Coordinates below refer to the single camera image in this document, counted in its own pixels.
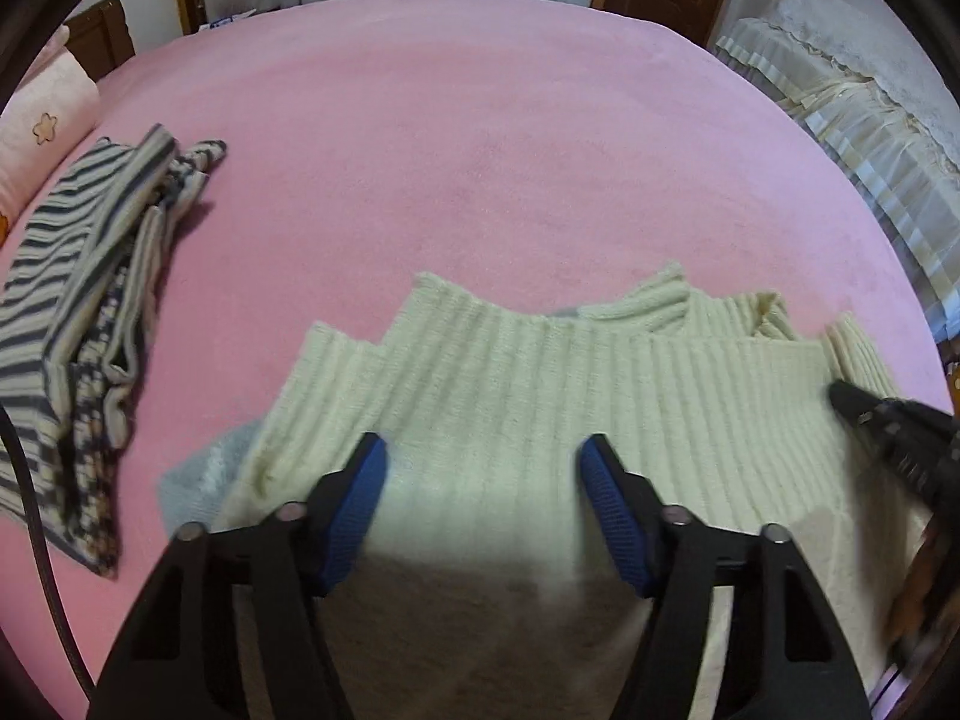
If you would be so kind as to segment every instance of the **pillow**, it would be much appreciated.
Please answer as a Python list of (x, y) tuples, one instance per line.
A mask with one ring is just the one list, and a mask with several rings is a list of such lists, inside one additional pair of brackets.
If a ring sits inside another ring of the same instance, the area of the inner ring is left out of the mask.
[(30, 67), (27, 68), (25, 74), (23, 74), (20, 83), (17, 84), (16, 88), (19, 89), (21, 86), (27, 83), (32, 79), (37, 73), (39, 73), (43, 68), (50, 64), (50, 60), (56, 56), (60, 49), (66, 46), (66, 42), (70, 39), (70, 28), (66, 24), (60, 25), (56, 28), (56, 32), (53, 33), (50, 40), (46, 42), (44, 47), (40, 49), (40, 53), (37, 55), (37, 58), (30, 63)]
[(0, 245), (50, 173), (96, 127), (99, 114), (97, 85), (64, 47), (17, 87), (0, 112)]
[(773, 0), (760, 18), (873, 79), (960, 165), (960, 106), (919, 44), (842, 0)]

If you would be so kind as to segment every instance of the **wooden headboard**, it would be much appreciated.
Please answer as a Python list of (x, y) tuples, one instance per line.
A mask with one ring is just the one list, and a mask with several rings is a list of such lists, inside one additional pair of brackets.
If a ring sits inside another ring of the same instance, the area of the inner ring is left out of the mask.
[(120, 67), (133, 56), (133, 41), (119, 0), (100, 0), (68, 19), (66, 47), (94, 81)]

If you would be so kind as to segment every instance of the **bed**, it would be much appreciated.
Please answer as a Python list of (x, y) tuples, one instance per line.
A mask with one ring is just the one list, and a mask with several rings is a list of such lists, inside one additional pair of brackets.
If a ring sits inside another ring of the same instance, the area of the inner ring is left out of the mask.
[(713, 51), (856, 187), (948, 362), (960, 333), (960, 110), (930, 61), (837, 0), (774, 0)]
[[(230, 154), (163, 290), (122, 461), (119, 578), (54, 555), (94, 674), (166, 543), (158, 477), (270, 407), (311, 322), (377, 340), (417, 271), (544, 312), (677, 259), (714, 295), (779, 290), (805, 334), (855, 312), (901, 389), (949, 408), (856, 189), (765, 95), (659, 25), (542, 1), (328, 1), (133, 57), (100, 91), (102, 124), (75, 153), (160, 121)], [(0, 628), (80, 718), (22, 527), (0, 519), (0, 543)]]

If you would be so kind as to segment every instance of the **ribbed knit fabric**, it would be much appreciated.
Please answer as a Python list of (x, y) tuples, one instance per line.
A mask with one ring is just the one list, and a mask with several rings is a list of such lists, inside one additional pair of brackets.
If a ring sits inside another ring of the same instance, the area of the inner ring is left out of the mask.
[(574, 469), (578, 445), (606, 433), (627, 469), (707, 523), (794, 529), (870, 677), (907, 517), (830, 410), (837, 377), (895, 393), (853, 317), (803, 340), (779, 295), (710, 298), (678, 266), (573, 319), (422, 275), (380, 346), (311, 329), (218, 524), (304, 498), (376, 430), (392, 464), (366, 565), (541, 591), (615, 583)]

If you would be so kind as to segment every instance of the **flower embroidery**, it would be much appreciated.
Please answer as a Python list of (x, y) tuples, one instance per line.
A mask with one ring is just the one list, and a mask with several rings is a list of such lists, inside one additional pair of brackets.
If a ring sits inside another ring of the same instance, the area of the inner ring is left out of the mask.
[(56, 138), (56, 116), (44, 113), (40, 121), (34, 124), (34, 137), (37, 138), (37, 146), (52, 142)]

